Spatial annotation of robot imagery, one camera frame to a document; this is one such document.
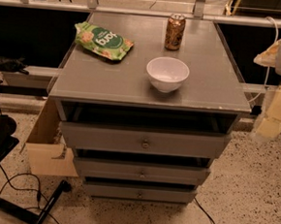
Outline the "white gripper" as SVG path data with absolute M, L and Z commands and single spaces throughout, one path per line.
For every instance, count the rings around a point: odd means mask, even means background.
M 265 143 L 281 134 L 281 85 L 273 96 L 265 96 L 262 113 L 254 122 L 251 137 L 255 142 Z

